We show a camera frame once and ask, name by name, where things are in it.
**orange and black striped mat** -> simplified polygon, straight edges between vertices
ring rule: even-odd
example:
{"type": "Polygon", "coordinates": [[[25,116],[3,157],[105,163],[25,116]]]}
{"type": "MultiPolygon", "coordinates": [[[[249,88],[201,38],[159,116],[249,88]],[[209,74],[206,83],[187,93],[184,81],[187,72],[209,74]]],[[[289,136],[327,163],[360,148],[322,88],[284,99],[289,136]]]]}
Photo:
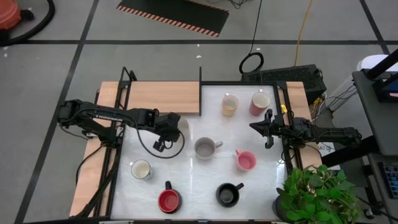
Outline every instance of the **orange and black striped mat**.
{"type": "Polygon", "coordinates": [[[119,10],[218,37],[229,12],[187,0],[122,0],[119,10]]]}

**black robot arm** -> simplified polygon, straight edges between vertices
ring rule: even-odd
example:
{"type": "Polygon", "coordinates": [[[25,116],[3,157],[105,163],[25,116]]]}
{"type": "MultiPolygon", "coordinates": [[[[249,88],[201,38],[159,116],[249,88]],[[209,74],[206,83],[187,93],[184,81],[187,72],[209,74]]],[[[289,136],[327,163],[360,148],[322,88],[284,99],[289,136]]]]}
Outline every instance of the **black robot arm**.
{"type": "Polygon", "coordinates": [[[154,148],[160,152],[164,150],[164,142],[176,142],[180,137],[178,121],[180,115],[169,113],[159,116],[157,109],[131,109],[121,110],[107,106],[94,105],[90,102],[70,100],[60,107],[58,122],[61,126],[77,125],[83,128],[83,133],[93,133],[98,136],[101,143],[107,147],[115,147],[118,143],[116,129],[104,127],[93,118],[117,121],[132,128],[150,131],[160,136],[154,148]]]}
{"type": "Polygon", "coordinates": [[[344,145],[359,144],[362,135],[354,128],[319,128],[305,118],[293,118],[293,125],[285,125],[283,115],[275,115],[271,121],[272,110],[268,109],[264,120],[251,123],[250,127],[267,137],[266,148],[274,145],[272,136],[288,137],[291,145],[304,147],[307,142],[338,142],[344,145]]]}

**red vacuum cleaner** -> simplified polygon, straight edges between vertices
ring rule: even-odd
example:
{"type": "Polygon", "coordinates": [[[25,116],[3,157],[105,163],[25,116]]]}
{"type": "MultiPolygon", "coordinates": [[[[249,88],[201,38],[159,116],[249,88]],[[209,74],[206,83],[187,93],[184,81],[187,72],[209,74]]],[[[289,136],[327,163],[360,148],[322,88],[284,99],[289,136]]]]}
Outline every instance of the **red vacuum cleaner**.
{"type": "Polygon", "coordinates": [[[18,37],[10,39],[12,28],[20,21],[32,21],[34,15],[29,10],[20,10],[15,0],[0,0],[0,46],[20,44],[40,32],[52,20],[55,14],[55,6],[52,0],[47,0],[49,12],[44,19],[32,30],[18,37]]]}

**yellow cable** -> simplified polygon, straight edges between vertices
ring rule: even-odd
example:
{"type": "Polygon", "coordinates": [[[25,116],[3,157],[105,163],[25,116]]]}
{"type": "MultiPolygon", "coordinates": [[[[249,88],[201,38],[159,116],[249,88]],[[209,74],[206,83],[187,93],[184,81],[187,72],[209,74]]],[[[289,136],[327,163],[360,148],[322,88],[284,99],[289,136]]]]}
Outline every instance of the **yellow cable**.
{"type": "Polygon", "coordinates": [[[310,14],[310,9],[311,9],[311,6],[312,6],[312,1],[313,1],[313,0],[310,0],[310,4],[308,4],[308,8],[307,8],[307,11],[305,12],[305,17],[304,17],[304,20],[303,20],[303,24],[301,25],[300,33],[299,33],[299,35],[298,35],[297,46],[296,46],[296,57],[295,57],[295,59],[294,59],[294,66],[296,66],[296,64],[297,64],[297,59],[298,59],[298,57],[299,57],[299,45],[300,45],[300,40],[301,40],[301,34],[303,33],[304,26],[305,26],[305,22],[307,21],[307,17],[308,17],[308,15],[310,14]]]}

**keyboard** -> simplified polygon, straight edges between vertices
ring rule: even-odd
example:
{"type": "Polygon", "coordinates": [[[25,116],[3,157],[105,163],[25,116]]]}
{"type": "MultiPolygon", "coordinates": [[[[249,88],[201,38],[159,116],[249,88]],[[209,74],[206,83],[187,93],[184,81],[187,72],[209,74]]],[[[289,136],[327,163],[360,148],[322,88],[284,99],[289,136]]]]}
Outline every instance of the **keyboard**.
{"type": "Polygon", "coordinates": [[[390,198],[398,198],[398,163],[382,163],[379,162],[379,168],[383,174],[383,178],[390,194],[390,198]]]}

